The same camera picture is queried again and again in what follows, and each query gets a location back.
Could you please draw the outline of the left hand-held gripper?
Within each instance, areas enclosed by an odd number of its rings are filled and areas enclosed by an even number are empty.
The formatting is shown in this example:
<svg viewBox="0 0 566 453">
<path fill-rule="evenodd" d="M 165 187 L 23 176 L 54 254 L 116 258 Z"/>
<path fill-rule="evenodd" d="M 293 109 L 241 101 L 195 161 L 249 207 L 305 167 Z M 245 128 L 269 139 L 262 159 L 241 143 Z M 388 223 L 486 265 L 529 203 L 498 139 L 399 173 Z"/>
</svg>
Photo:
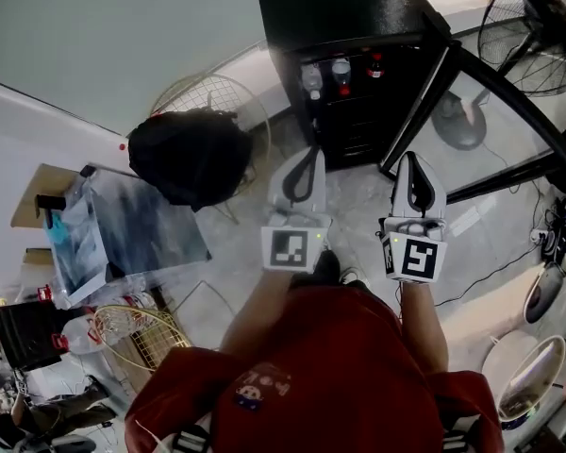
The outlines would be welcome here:
<svg viewBox="0 0 566 453">
<path fill-rule="evenodd" d="M 332 218 L 325 212 L 325 155 L 307 147 L 273 173 L 267 224 L 261 228 L 263 268 L 312 273 L 325 250 Z"/>
</svg>

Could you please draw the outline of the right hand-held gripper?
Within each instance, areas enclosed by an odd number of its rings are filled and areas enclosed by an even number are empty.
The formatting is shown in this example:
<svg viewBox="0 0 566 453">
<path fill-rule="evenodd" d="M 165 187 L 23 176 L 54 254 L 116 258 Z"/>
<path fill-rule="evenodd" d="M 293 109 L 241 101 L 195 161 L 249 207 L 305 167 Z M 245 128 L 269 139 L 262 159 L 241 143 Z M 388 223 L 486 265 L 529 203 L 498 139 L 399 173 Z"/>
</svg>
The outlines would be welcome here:
<svg viewBox="0 0 566 453">
<path fill-rule="evenodd" d="M 378 234 L 388 279 L 411 283 L 438 280 L 444 240 L 446 192 L 433 167 L 415 152 L 399 162 L 391 199 L 391 217 L 379 220 Z"/>
</svg>

